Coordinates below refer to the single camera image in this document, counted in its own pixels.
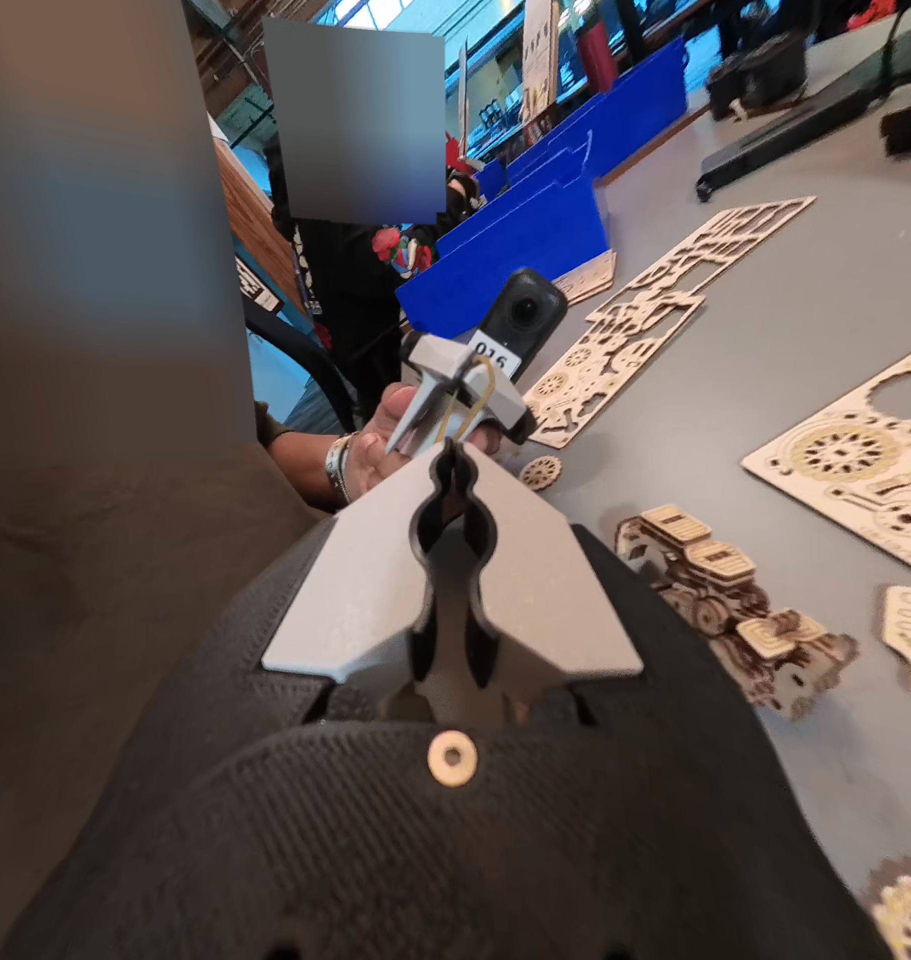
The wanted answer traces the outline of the black gadget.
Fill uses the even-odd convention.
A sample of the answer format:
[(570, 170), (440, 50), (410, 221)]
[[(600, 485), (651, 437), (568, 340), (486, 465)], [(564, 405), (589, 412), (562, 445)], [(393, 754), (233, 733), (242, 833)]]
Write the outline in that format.
[(709, 114), (715, 122), (730, 115), (764, 114), (797, 99), (807, 84), (807, 34), (781, 33), (710, 70), (705, 84)]

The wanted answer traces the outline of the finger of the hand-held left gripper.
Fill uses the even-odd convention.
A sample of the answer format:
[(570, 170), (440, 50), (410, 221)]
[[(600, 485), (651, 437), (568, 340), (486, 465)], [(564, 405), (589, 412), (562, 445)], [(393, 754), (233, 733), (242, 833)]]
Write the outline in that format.
[(425, 420), (438, 400), (456, 395), (469, 368), (469, 347), (464, 343), (429, 333), (413, 333), (403, 346), (407, 350), (405, 361), (422, 378), (386, 443), (387, 454), (399, 449), (401, 441)]
[[(483, 354), (472, 352), (469, 365), (476, 355), (486, 357)], [(525, 402), (521, 393), (517, 390), (515, 384), (505, 374), (505, 371), (491, 359), (490, 361), (497, 372), (497, 388), (489, 400), (488, 409), (483, 413), (481, 422), (474, 427), (472, 432), (482, 425), (493, 425), (497, 427), (499, 433), (504, 438), (507, 438), (511, 444), (522, 445), (534, 433), (534, 413), (527, 402)], [(444, 401), (440, 417), (448, 402), (449, 399)], [(467, 406), (468, 404), (456, 407), (457, 412), (452, 418), (453, 426), (462, 419), (462, 414)], [(436, 426), (431, 427), (431, 440), (433, 442), (439, 419)]]

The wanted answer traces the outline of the wooden puzzle frame sheet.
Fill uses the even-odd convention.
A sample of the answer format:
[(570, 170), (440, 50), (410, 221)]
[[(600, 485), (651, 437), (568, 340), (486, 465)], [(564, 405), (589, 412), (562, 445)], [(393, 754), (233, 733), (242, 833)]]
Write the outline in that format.
[(668, 294), (698, 295), (754, 251), (816, 197), (791, 198), (720, 210), (590, 312), (586, 323), (610, 318), (618, 306)]

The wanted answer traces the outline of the wooden model car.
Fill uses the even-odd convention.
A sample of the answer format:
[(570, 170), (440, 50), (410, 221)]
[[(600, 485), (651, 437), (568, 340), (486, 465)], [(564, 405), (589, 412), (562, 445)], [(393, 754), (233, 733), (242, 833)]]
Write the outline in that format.
[(835, 689), (857, 641), (775, 607), (753, 560), (676, 505), (623, 520), (614, 549), (709, 645), (750, 705), (796, 723)]

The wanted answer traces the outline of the wooden puzzle sheet with gear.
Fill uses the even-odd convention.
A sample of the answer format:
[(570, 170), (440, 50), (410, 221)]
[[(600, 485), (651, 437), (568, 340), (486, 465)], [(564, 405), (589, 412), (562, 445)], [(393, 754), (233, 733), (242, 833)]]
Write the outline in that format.
[(911, 567), (911, 418), (872, 395), (911, 376), (911, 353), (786, 430), (740, 465)]

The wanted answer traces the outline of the person's left forearm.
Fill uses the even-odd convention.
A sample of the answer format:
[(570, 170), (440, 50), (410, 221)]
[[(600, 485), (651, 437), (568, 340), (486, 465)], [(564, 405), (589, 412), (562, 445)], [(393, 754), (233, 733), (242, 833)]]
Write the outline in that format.
[(286, 431), (265, 446), (268, 456), (305, 503), (332, 513), (342, 505), (326, 469), (337, 436)]

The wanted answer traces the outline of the roll-up banner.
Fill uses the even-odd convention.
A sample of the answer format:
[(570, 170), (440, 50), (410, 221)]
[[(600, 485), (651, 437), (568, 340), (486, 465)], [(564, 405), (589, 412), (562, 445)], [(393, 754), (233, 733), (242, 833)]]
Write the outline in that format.
[(558, 1), (525, 2), (520, 123), (527, 148), (544, 138), (557, 122), (559, 16)]

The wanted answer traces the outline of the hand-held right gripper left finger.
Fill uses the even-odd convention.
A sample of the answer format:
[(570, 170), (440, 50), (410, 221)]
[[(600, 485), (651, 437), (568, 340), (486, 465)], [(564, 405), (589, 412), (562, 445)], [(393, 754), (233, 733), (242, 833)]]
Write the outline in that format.
[(438, 647), (427, 553), (456, 444), (442, 440), (342, 510), (264, 650), (269, 672), (349, 684), (377, 702), (430, 674)]

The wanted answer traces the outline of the wooden post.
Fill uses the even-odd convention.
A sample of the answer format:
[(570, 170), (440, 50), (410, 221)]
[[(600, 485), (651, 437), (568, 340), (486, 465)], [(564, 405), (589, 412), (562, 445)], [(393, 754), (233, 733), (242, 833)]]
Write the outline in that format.
[(270, 200), (222, 138), (212, 138), (233, 236), (287, 299), (305, 314), (296, 284), (293, 250), (276, 230)]

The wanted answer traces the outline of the yellow rubber band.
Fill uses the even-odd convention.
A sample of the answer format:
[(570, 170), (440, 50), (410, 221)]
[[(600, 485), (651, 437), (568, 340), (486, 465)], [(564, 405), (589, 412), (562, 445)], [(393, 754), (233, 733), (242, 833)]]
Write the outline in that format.
[[(490, 359), (475, 355), (465, 373), (450, 392), (449, 401), (433, 436), (436, 443), (452, 439), (460, 442), (482, 421), (489, 401), (498, 386), (497, 371)], [(468, 404), (462, 419), (453, 425), (457, 407)]]

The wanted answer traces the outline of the person's left hand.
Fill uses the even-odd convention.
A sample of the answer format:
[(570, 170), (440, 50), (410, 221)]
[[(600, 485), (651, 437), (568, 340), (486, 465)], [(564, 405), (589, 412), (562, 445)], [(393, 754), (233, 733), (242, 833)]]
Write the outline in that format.
[(414, 386), (403, 383), (388, 386), (374, 414), (348, 443), (343, 460), (348, 502), (359, 500), (410, 462), (411, 457), (399, 449), (388, 451), (388, 443), (415, 394)]

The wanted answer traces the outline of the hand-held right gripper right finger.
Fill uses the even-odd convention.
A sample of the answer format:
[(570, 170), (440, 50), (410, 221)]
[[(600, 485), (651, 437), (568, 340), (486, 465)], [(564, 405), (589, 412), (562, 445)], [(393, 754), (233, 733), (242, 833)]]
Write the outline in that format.
[(531, 703), (572, 683), (643, 671), (616, 608), (566, 517), (468, 444), (454, 447), (467, 585), (467, 662), (476, 685)]

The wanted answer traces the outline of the flat black device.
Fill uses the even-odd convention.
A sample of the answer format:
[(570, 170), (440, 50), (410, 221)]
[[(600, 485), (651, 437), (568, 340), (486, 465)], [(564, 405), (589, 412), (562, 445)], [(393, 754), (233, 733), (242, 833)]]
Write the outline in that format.
[(696, 198), (708, 202), (719, 189), (856, 120), (891, 90), (889, 80), (834, 81), (782, 117), (706, 157), (694, 184)]

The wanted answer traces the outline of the wooden spoked wheel part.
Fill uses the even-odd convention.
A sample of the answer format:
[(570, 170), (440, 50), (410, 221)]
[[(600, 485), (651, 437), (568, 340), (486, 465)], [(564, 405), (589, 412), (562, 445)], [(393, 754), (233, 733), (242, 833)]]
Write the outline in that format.
[(911, 959), (911, 858), (887, 859), (870, 875), (870, 913), (895, 959)]

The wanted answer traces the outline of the stack of wooden sheets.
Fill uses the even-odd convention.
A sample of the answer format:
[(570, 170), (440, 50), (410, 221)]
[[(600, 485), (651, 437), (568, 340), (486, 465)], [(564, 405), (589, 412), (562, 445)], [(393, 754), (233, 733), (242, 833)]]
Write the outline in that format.
[(609, 290), (614, 282), (617, 253), (608, 249), (552, 281), (553, 286), (574, 306)]

